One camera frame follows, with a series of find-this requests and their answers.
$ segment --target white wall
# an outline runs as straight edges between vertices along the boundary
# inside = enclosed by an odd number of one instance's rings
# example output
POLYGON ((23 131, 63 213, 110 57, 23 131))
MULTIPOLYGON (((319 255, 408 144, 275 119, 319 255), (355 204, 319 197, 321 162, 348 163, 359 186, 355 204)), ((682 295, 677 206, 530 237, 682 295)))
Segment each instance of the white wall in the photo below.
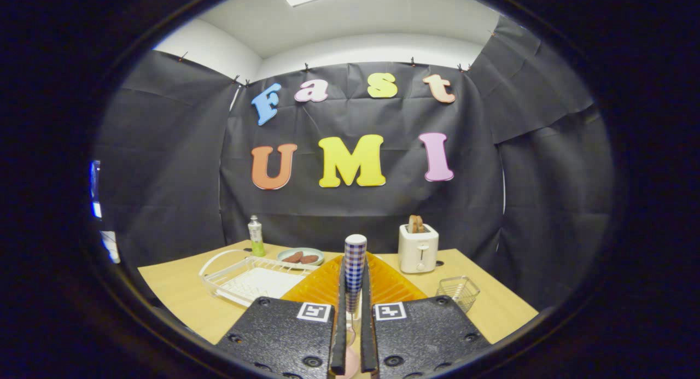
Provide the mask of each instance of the white wall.
POLYGON ((262 59, 245 44, 202 20, 192 20, 156 45, 155 50, 182 56, 238 81, 254 81, 262 59))
POLYGON ((238 81, 250 82, 310 67, 353 62, 410 62, 463 68, 473 63, 483 45, 422 34, 366 34, 340 37, 293 48, 265 60, 229 33, 202 20, 192 20, 154 49, 182 56, 238 81))
POLYGON ((294 48, 263 60, 255 80, 309 67, 352 62, 410 62, 467 68, 483 45, 420 34, 368 34, 333 38, 294 48))

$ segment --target metal basket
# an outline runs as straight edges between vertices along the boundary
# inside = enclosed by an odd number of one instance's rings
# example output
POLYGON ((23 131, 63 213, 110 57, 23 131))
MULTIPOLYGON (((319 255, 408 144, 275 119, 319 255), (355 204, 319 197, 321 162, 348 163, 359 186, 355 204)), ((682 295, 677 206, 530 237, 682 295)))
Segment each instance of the metal basket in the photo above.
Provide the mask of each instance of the metal basket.
POLYGON ((451 297, 464 313, 472 307, 479 295, 479 288, 468 277, 445 278, 440 281, 435 296, 451 297))
POLYGON ((200 277, 212 296, 222 296, 245 307, 261 296, 279 299, 318 268, 250 256, 213 274, 204 274, 209 264, 229 252, 235 250, 212 257, 200 270, 200 277))

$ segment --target green bottle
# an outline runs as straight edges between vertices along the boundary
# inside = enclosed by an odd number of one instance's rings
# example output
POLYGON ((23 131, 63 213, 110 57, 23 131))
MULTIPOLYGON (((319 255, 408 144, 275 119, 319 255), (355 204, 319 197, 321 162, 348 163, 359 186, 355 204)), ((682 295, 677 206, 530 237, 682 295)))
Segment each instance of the green bottle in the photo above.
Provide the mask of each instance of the green bottle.
POLYGON ((263 245, 263 225, 258 222, 258 217, 252 215, 248 224, 250 231, 250 245, 253 248, 253 256, 265 256, 265 246, 263 245))

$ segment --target dish rack handle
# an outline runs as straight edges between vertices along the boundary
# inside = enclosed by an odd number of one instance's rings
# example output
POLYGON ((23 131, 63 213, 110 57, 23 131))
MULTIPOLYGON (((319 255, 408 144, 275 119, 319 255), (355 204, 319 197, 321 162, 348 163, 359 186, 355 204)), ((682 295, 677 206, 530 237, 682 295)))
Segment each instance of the dish rack handle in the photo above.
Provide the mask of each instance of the dish rack handle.
POLYGON ((215 255, 208 262, 205 263, 205 265, 202 267, 202 269, 200 269, 200 276, 202 276, 202 274, 205 273, 205 269, 207 269, 207 267, 209 267, 209 265, 212 264, 212 262, 214 260, 217 260, 220 256, 223 256, 223 255, 230 253, 230 252, 245 252, 245 251, 243 249, 231 249, 231 250, 223 251, 220 254, 215 255))

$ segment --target table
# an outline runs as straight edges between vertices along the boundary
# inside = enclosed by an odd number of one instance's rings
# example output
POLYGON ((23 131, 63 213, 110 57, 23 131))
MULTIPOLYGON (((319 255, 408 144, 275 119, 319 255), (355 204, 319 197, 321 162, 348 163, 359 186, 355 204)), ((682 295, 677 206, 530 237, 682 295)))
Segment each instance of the table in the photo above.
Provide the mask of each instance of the table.
MULTIPOLYGON (((245 307, 221 297, 212 297, 197 275, 202 266, 214 255, 229 249, 250 247, 250 240, 215 249, 167 263, 139 267, 138 271, 160 301, 186 326, 211 343, 217 343, 226 331, 243 315, 245 307)), ((278 252, 287 247, 265 244, 268 259, 276 259, 278 252)), ((340 252, 323 252, 325 260, 341 255, 340 252)), ((216 272, 233 265, 250 252, 232 252, 215 260, 207 269, 216 272)), ((377 254, 388 265, 398 269, 398 254, 377 254)), ((437 259, 445 262, 432 272, 403 274, 428 296, 434 296, 438 282, 448 277, 467 275, 481 289, 467 317, 478 327, 488 342, 495 343, 520 328, 535 317, 537 311, 515 293, 503 286, 488 272, 465 257, 457 249, 437 252, 437 259)), ((353 349, 359 354, 359 337, 353 349)), ((353 378, 370 377, 356 374, 353 378)))

